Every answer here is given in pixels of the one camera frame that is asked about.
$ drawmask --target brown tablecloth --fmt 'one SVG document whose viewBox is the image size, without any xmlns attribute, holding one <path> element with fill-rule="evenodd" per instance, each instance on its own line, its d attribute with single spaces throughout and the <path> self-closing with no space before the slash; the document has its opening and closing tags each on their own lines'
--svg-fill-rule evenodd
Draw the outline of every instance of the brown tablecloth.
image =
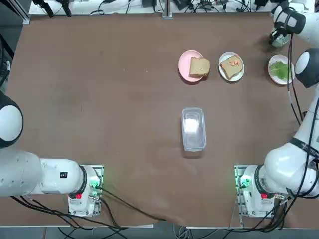
<svg viewBox="0 0 319 239">
<path fill-rule="evenodd" d="M 287 90 L 267 75 L 269 58 L 287 54 L 267 45 L 268 13 L 110 15 L 32 18 L 24 26 L 8 95 L 21 107 L 24 131 L 15 147 L 39 157 L 104 164 L 105 186 L 170 222 L 228 227 L 235 200 L 235 164 L 262 164 L 298 125 Z M 294 61 L 308 46 L 294 39 Z M 206 80 L 186 84 L 180 55 L 195 49 L 210 60 Z M 225 82 L 217 70 L 225 51 L 245 63 L 243 78 Z M 296 82 L 303 110 L 313 89 Z M 207 145 L 201 158 L 182 149 L 185 107 L 203 109 Z M 66 210 L 61 195 L 37 197 Z M 152 220 L 106 198 L 119 224 Z M 0 199 L 1 225 L 63 225 L 54 216 Z M 297 200 L 287 227 L 319 228 L 316 200 Z M 99 220 L 109 222 L 106 211 Z M 233 227 L 239 226 L 235 209 Z"/>
</svg>

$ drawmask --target black cable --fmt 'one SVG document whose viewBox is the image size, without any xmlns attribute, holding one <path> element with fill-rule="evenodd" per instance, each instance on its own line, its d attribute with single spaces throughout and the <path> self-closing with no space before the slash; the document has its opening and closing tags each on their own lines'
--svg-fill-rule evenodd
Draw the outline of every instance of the black cable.
<svg viewBox="0 0 319 239">
<path fill-rule="evenodd" d="M 77 230 L 77 228 L 74 228 L 69 234 L 67 237 L 65 237 L 64 239 L 67 239 L 75 230 Z"/>
<path fill-rule="evenodd" d="M 284 205 L 284 209 L 283 209 L 284 212 L 286 211 L 286 209 L 287 209 L 287 203 L 285 203 L 285 205 Z M 285 226 L 285 218 L 283 218 L 283 222 L 281 224 L 281 227 L 278 228 L 278 230 L 282 230 L 284 228 L 284 226 Z"/>
<path fill-rule="evenodd" d="M 272 213 L 272 212 L 276 212 L 277 209 L 281 206 L 281 203 L 278 203 L 278 205 L 276 205 L 271 211 L 269 211 L 260 221 L 257 225 L 255 225 L 253 228 L 245 228 L 245 229 L 240 229 L 240 231 L 234 231 L 233 229 L 231 230 L 234 233 L 248 233 L 248 232 L 267 232 L 266 230 L 270 230 L 274 227 L 274 225 L 276 225 L 279 221 L 281 222 L 281 217 L 283 216 L 283 213 L 280 214 L 279 219 L 277 219 L 275 221 L 274 224 L 268 224 L 267 226 L 263 227 L 263 228 L 257 228 L 263 221 L 264 219 L 267 218 L 267 216 Z"/>
<path fill-rule="evenodd" d="M 129 0 L 128 8 L 126 9 L 126 12 L 125 12 L 125 14 L 128 14 L 128 11 L 129 11 L 129 7 L 130 7 L 130 4 L 131 4 L 131 0 Z"/>
<path fill-rule="evenodd" d="M 45 206 L 43 206 L 42 204 L 40 204 L 38 201 L 35 201 L 36 203 L 38 203 L 41 207 L 37 206 L 37 205 L 34 205 L 30 202 L 28 202 L 23 196 L 20 196 L 20 198 L 26 203 L 28 204 L 30 207 L 35 207 L 35 208 L 38 208 L 38 209 L 46 209 L 49 211 L 49 209 Z M 72 219 L 71 217 L 68 217 L 66 216 L 67 218 L 71 219 L 78 227 L 75 227 L 74 225 L 72 225 L 69 221 L 67 221 L 65 218 L 63 218 L 62 216 L 59 216 L 59 215 L 56 215 L 57 217 L 59 217 L 60 219 L 62 219 L 63 221 L 65 221 L 68 225 L 70 225 L 71 227 L 73 228 L 82 228 L 74 219 Z"/>
<path fill-rule="evenodd" d="M 233 230 L 229 230 L 226 235 L 223 237 L 223 239 L 225 239 Z"/>
<path fill-rule="evenodd" d="M 215 8 L 214 6 L 211 6 L 213 9 L 215 9 L 217 12 L 220 12 L 217 8 Z"/>
<path fill-rule="evenodd" d="M 38 209 L 46 209 L 47 211 L 51 211 L 51 212 L 53 212 L 53 213 L 62 213 L 62 212 L 60 212 L 60 211 L 52 210 L 52 209 L 47 208 L 46 206 L 42 205 L 41 203 L 39 203 L 39 202 L 38 202 L 37 200 L 35 200 L 35 199 L 32 199 L 32 201 L 34 201 L 35 203 L 39 204 L 41 207 L 38 207 L 37 205 L 34 205 L 34 204 L 28 202 L 23 196 L 20 196 L 20 198 L 21 198 L 26 204 L 28 204 L 28 205 L 31 206 L 31 207 L 35 207 L 35 208 L 38 208 Z M 72 220 L 72 221 L 75 223 L 75 225 L 77 225 L 77 227 L 75 227 L 74 225 L 72 225 L 69 221 L 67 221 L 66 219 L 64 219 L 62 216 L 57 215 L 57 217 L 59 217 L 60 219 L 62 219 L 63 221 L 65 221 L 67 224 L 69 224 L 69 225 L 70 225 L 71 227 L 73 227 L 73 228 L 82 229 L 82 230 L 85 230 L 85 231 L 90 231 L 90 230 L 93 229 L 93 228 L 87 229 L 87 228 L 84 228 L 84 227 L 80 226 L 73 218 L 70 217 L 70 215 L 66 215 L 66 217 L 69 218 L 70 220 Z"/>
<path fill-rule="evenodd" d="M 118 230 L 116 231 L 116 227 L 114 226 L 111 226 L 109 224 L 106 224 L 106 223 L 102 223 L 102 222 L 98 222 L 98 221 L 95 221 L 95 220 L 91 220 L 91 219 L 88 219 L 88 218 L 84 218 L 84 217 L 80 217 L 80 216 L 76 216 L 76 215 L 71 215 L 71 214 L 65 214 L 65 213 L 62 213 L 60 211 L 57 211 L 57 212 L 54 212 L 56 210 L 52 210 L 52 209 L 49 209 L 49 210 L 46 210 L 46 209 L 40 209 L 40 208 L 37 208 L 36 205 L 33 205 L 31 204 L 32 206 L 30 206 L 29 204 L 26 204 L 22 201 L 20 201 L 19 199 L 17 199 L 16 197 L 11 197 L 12 199 L 14 199 L 16 202 L 18 202 L 19 204 L 27 207 L 27 208 L 30 208 L 30 209 L 33 209 L 35 211 L 39 211 L 39 212 L 42 212 L 42 213 L 47 213 L 47 214 L 50 214 L 50 215 L 55 215 L 55 216 L 66 216 L 66 217 L 73 217 L 73 218 L 79 218 L 79 219 L 82 219 L 82 220 L 85 220 L 85 221 L 88 221 L 88 222 L 92 222 L 92 223 L 97 223 L 97 224 L 100 224 L 100 225 L 103 225 L 103 226 L 107 226 L 109 227 L 112 231 L 114 232 L 117 232 L 120 236 L 122 236 L 123 238 L 127 239 L 127 237 L 125 237 L 124 235 L 122 235 Z"/>
<path fill-rule="evenodd" d="M 189 233 L 190 233 L 190 235 L 191 235 L 191 238 L 194 239 L 193 233 L 191 232 L 191 229 L 189 229 Z"/>
<path fill-rule="evenodd" d="M 104 192 L 106 192 L 106 193 L 110 194 L 111 196 L 113 196 L 114 198 L 120 200 L 122 203 L 126 204 L 126 205 L 129 206 L 130 208 L 135 209 L 135 210 L 138 211 L 139 213 L 141 213 L 141 214 L 143 214 L 143 215 L 145 215 L 145 216 L 147 216 L 147 217 L 149 217 L 149 218 L 152 218 L 152 219 L 158 220 L 158 221 L 166 221 L 166 220 L 164 220 L 164 219 L 162 219 L 162 218 L 158 218 L 158 217 L 152 216 L 152 215 L 150 215 L 150 214 L 148 214 L 148 213 L 142 211 L 141 209 L 138 209 L 137 207 L 133 206 L 132 204 L 129 204 L 128 202 L 125 202 L 123 199 L 119 198 L 118 196 L 114 195 L 114 194 L 111 193 L 110 191 L 108 191 L 108 190 L 106 190 L 106 189 L 104 189 L 104 188 L 102 188 L 102 187 L 100 187 L 100 186 L 95 187 L 95 188 L 96 188 L 96 189 L 103 190 Z"/>
<path fill-rule="evenodd" d="M 298 111 L 299 111 L 299 116 L 300 116 L 301 121 L 303 121 L 303 113 L 302 113 L 302 111 L 301 111 L 301 109 L 300 109 L 299 100 L 298 100 L 298 97 L 297 97 L 297 93 L 296 93 L 296 89 L 295 89 L 295 85 L 294 85 L 294 80 L 293 80 L 293 69 L 292 69 L 293 34 L 291 35 L 290 42 L 291 42 L 291 46 L 290 46 L 290 59 L 288 59 L 288 62 L 290 62 L 290 63 L 289 63 L 289 68 L 290 68 L 290 72 L 291 72 L 291 84 L 292 84 L 292 86 L 293 86 L 293 92 L 294 92 L 294 96 L 295 96 L 295 99 L 296 99 L 297 108 L 298 108 Z"/>
<path fill-rule="evenodd" d="M 291 35 L 291 38 L 290 38 L 290 43 L 289 43 L 289 47 L 288 47 L 288 65 L 291 64 L 290 62 L 290 48 L 292 47 L 292 39 L 293 39 L 293 35 Z M 287 90 L 288 90 L 288 94 L 289 94 L 289 99 L 290 99 L 290 106 L 291 106 L 291 109 L 293 110 L 293 113 L 294 113 L 294 116 L 298 122 L 299 125 L 301 125 L 301 121 L 299 120 L 298 116 L 297 116 L 297 113 L 295 111 L 295 107 L 293 105 L 293 102 L 291 100 L 291 97 L 290 97 L 290 90 L 289 90 L 289 75 L 292 75 L 292 73 L 290 73 L 290 67 L 288 66 L 288 79 L 287 79 Z"/>
<path fill-rule="evenodd" d="M 115 221 L 115 219 L 114 219 L 114 217 L 113 217 L 113 214 L 112 214 L 112 211 L 111 211 L 109 205 L 106 203 L 106 201 L 105 201 L 103 198 L 100 198 L 100 200 L 101 200 L 101 202 L 106 206 L 106 208 L 108 209 L 109 214 L 110 214 L 110 217 L 111 217 L 111 220 L 112 220 L 114 226 L 116 226 L 117 228 L 121 228 L 121 227 L 116 223 L 116 221 Z"/>
<path fill-rule="evenodd" d="M 234 0 L 234 1 L 237 1 L 237 2 L 241 3 L 242 6 L 245 6 L 245 8 L 247 9 L 247 11 L 249 11 L 249 7 L 244 3 L 244 1 L 239 1 L 239 0 Z"/>
<path fill-rule="evenodd" d="M 3 74 L 1 81 L 0 81 L 0 87 L 3 85 L 4 81 L 6 80 L 7 76 L 9 75 L 10 71 L 6 70 Z"/>
<path fill-rule="evenodd" d="M 195 0 L 193 0 L 190 4 L 188 4 L 188 6 L 187 6 L 185 12 L 187 12 L 188 9 L 191 9 L 191 10 L 194 9 L 194 5 L 193 5 L 193 2 L 194 2 L 194 1 L 195 1 Z"/>
<path fill-rule="evenodd" d="M 96 13 L 96 12 L 103 12 L 103 14 L 104 14 L 104 11 L 100 9 L 100 8 L 101 8 L 101 6 L 102 6 L 103 4 L 105 4 L 105 3 L 111 3 L 111 2 L 113 2 L 113 1 L 110 1 L 110 0 L 103 0 L 103 1 L 100 3 L 100 5 L 99 5 L 98 9 L 97 9 L 97 10 L 95 10 L 95 11 L 92 11 L 92 12 L 90 13 L 90 15 L 91 15 L 91 14 L 93 14 L 93 13 Z"/>
<path fill-rule="evenodd" d="M 161 7 L 162 11 L 164 11 L 164 8 L 163 8 L 163 6 L 162 6 L 160 0 L 159 0 L 159 4 L 160 4 L 160 7 Z"/>
<path fill-rule="evenodd" d="M 220 0 L 220 3 L 221 3 L 222 6 L 223 6 L 224 12 L 226 12 L 226 4 L 223 3 L 223 0 Z"/>
<path fill-rule="evenodd" d="M 71 234 L 75 229 L 74 229 L 69 235 L 66 234 L 65 232 L 63 232 L 60 228 L 58 228 L 58 229 L 59 229 L 59 231 L 65 236 L 65 238 L 75 239 L 74 237 L 71 237 L 71 236 L 70 236 L 70 234 Z"/>
</svg>

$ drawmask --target plastic box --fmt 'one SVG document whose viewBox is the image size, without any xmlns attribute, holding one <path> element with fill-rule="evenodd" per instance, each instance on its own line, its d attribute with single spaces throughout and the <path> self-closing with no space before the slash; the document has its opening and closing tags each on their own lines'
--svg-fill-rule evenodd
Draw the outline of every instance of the plastic box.
<svg viewBox="0 0 319 239">
<path fill-rule="evenodd" d="M 205 120 L 201 108 L 185 108 L 182 111 L 181 132 L 185 151 L 197 152 L 205 148 Z"/>
</svg>

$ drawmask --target green light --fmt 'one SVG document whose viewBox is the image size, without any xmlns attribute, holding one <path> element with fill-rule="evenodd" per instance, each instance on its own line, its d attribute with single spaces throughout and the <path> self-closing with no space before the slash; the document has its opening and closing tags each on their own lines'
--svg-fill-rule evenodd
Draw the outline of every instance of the green light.
<svg viewBox="0 0 319 239">
<path fill-rule="evenodd" d="M 248 178 L 244 178 L 244 179 L 240 179 L 240 184 L 242 188 L 248 188 L 249 187 L 249 179 Z"/>
</svg>

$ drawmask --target bread slice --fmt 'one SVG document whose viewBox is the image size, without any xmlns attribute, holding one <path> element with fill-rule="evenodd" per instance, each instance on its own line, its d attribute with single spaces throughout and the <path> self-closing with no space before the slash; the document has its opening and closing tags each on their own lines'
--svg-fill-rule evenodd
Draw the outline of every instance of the bread slice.
<svg viewBox="0 0 319 239">
<path fill-rule="evenodd" d="M 225 72 L 228 80 L 238 75 L 243 70 L 243 63 L 237 55 L 229 57 L 220 63 L 220 67 Z"/>
<path fill-rule="evenodd" d="M 190 60 L 189 76 L 202 77 L 207 76 L 210 69 L 210 63 L 205 58 L 192 57 Z"/>
</svg>

